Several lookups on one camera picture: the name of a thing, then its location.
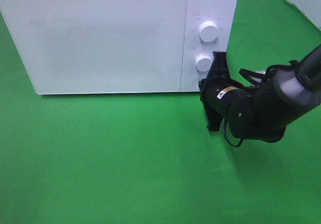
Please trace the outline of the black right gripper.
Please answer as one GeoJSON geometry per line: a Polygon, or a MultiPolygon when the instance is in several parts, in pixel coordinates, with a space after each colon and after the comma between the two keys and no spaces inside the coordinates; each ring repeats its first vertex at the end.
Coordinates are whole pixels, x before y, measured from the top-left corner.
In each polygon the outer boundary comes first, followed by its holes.
{"type": "Polygon", "coordinates": [[[241,88],[242,84],[227,79],[230,78],[230,71],[226,52],[213,51],[213,57],[207,79],[199,81],[199,90],[208,119],[207,128],[216,132],[220,129],[222,120],[229,118],[231,106],[248,97],[248,93],[241,88]]]}

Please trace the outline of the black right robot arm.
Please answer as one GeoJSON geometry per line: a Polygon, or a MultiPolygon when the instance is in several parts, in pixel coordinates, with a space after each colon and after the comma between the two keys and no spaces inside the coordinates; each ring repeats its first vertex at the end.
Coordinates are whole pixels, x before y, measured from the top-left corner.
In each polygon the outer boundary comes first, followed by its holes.
{"type": "Polygon", "coordinates": [[[211,132],[275,143],[290,123],[320,105],[320,47],[300,61],[271,65],[263,72],[241,69],[249,86],[231,78],[226,53],[213,56],[207,77],[199,81],[211,132]]]}

